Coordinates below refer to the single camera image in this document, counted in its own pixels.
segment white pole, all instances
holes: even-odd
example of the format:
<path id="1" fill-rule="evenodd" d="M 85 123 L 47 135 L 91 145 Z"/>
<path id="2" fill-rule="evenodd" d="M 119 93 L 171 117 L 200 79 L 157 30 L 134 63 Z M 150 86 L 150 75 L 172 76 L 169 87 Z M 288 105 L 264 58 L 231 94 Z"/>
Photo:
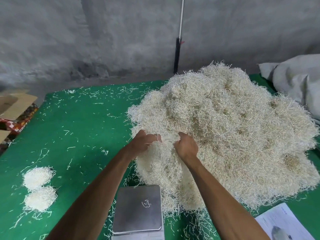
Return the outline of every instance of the white pole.
<path id="1" fill-rule="evenodd" d="M 180 41 L 180 42 L 181 42 L 181 29 L 182 29 L 183 6 L 184 6 L 184 0 L 182 0 L 182 7 L 181 7 L 181 19 L 180 19 L 180 31 L 179 31 L 179 41 Z"/>

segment gray wall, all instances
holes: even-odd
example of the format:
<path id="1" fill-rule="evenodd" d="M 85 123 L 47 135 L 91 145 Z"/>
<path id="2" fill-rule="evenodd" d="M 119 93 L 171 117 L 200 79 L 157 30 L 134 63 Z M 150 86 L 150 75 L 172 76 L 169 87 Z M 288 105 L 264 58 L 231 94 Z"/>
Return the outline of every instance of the gray wall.
<path id="1" fill-rule="evenodd" d="M 0 0 L 0 85 L 156 80 L 182 0 Z M 320 0 L 185 0 L 179 71 L 320 53 Z"/>

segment forearm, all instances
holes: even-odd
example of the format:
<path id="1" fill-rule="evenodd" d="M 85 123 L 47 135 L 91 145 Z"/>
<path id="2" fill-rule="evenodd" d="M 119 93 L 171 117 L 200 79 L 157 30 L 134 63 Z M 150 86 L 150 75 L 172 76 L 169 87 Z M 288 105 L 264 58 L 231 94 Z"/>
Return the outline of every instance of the forearm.
<path id="1" fill-rule="evenodd" d="M 131 157 L 126 147 L 122 148 L 76 199 L 46 239 L 96 239 Z"/>
<path id="2" fill-rule="evenodd" d="M 221 239 L 270 240 L 258 222 L 212 174 L 194 158 L 186 163 Z"/>

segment paper sheet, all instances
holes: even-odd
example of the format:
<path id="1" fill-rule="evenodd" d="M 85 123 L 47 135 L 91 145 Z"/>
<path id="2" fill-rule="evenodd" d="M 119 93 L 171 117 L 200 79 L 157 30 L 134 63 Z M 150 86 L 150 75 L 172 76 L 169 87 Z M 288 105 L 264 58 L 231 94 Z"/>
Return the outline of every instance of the paper sheet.
<path id="1" fill-rule="evenodd" d="M 286 203 L 257 216 L 256 221 L 272 240 L 315 240 Z"/>

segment green table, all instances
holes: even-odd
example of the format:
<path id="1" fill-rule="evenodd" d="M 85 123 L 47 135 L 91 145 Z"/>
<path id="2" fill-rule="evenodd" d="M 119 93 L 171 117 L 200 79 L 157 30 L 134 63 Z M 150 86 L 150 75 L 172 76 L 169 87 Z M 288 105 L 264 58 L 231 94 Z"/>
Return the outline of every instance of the green table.
<path id="1" fill-rule="evenodd" d="M 267 86 L 259 75 L 251 77 Z M 112 157 L 130 140 L 130 122 L 126 111 L 139 104 L 144 94 L 160 88 L 164 81 L 78 88 L 48 94 L 34 118 L 0 158 L 0 239 L 43 239 Z M 310 151 L 309 158 L 320 169 L 318 151 Z M 56 175 L 50 184 L 58 188 L 57 201 L 51 213 L 23 216 L 23 200 L 27 194 L 22 173 L 35 166 L 51 166 Z M 128 169 L 126 175 L 132 174 Z M 288 205 L 301 223 L 320 239 L 318 230 L 320 189 L 302 193 Z M 263 212 L 270 207 L 262 207 Z M 185 239 L 183 229 L 192 215 L 165 219 L 166 239 Z M 110 220 L 98 239 L 110 234 Z"/>

